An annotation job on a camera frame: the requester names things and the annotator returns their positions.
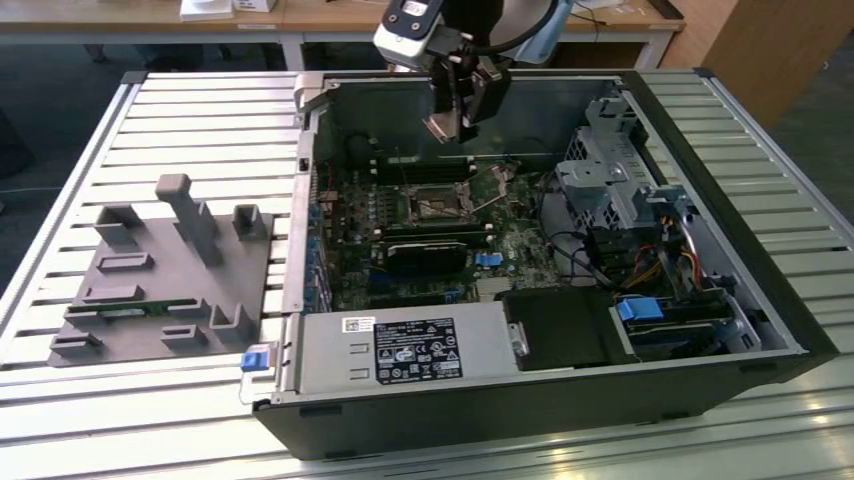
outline power supply label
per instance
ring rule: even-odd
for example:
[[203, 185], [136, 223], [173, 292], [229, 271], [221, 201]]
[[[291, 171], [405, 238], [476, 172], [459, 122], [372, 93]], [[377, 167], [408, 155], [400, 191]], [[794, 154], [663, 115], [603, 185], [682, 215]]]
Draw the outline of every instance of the power supply label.
[[376, 323], [373, 347], [383, 385], [463, 376], [452, 318]]

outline aluminum table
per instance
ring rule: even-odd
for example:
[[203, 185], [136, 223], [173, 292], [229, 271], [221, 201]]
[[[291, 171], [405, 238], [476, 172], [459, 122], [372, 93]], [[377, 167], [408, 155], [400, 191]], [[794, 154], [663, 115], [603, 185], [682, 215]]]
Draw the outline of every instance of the aluminum table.
[[[161, 173], [193, 178], [191, 193], [215, 214], [256, 203], [276, 215], [263, 340], [280, 333], [296, 76], [151, 74], [141, 83], [129, 76], [0, 300], [0, 477], [850, 478], [851, 227], [714, 78], [690, 71], [644, 77], [838, 359], [700, 417], [329, 462], [292, 458], [251, 417], [244, 403], [268, 384], [241, 386], [239, 355], [49, 368], [52, 335], [98, 242], [98, 208], [132, 202], [143, 217], [168, 215], [153, 196]], [[652, 154], [678, 182], [663, 150]]]

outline blue latch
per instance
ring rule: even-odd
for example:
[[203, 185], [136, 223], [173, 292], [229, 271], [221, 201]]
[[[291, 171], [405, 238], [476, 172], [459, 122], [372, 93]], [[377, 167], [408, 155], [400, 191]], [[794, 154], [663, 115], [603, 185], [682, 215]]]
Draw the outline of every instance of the blue latch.
[[623, 322], [662, 320], [664, 313], [652, 297], [632, 297], [616, 305], [616, 313]]
[[245, 352], [240, 359], [240, 370], [244, 372], [260, 372], [269, 367], [268, 352]]
[[500, 267], [503, 259], [500, 253], [476, 253], [475, 265], [477, 267]]

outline wooden table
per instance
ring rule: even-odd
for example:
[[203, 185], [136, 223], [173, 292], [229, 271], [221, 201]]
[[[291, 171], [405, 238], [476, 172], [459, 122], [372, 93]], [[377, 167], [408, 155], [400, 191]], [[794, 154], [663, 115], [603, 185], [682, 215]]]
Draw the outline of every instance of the wooden table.
[[0, 44], [280, 43], [285, 3], [181, 22], [180, 0], [0, 0]]
[[[288, 68], [304, 69], [304, 43], [369, 42], [387, 4], [383, 0], [333, 0], [328, 3], [323, 0], [287, 0], [281, 30]], [[590, 12], [583, 11], [579, 15], [590, 17]], [[635, 67], [655, 68], [670, 39], [682, 30], [684, 22], [664, 18], [647, 0], [626, 0], [622, 7], [596, 9], [594, 15], [606, 25], [594, 25], [588, 20], [570, 17], [560, 42], [640, 43], [643, 49]]]
[[[291, 70], [304, 70], [307, 42], [371, 42], [381, 0], [279, 0], [271, 13], [181, 22], [180, 0], [0, 0], [0, 43], [279, 43]], [[652, 68], [682, 20], [666, 19], [647, 0], [595, 10], [607, 25], [572, 17], [561, 42], [643, 44], [636, 66]]]

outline circuit board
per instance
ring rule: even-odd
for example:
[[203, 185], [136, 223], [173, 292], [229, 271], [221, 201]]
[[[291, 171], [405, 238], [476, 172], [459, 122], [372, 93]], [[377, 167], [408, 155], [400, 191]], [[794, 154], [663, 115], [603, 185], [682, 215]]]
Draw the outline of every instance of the circuit board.
[[[364, 171], [325, 182], [319, 199], [333, 310], [492, 301], [500, 291], [559, 284], [533, 215], [541, 173], [516, 175], [503, 160], [472, 164], [468, 178], [453, 183], [383, 185]], [[455, 258], [460, 268], [391, 272], [384, 256], [423, 245], [447, 249], [431, 263]]]

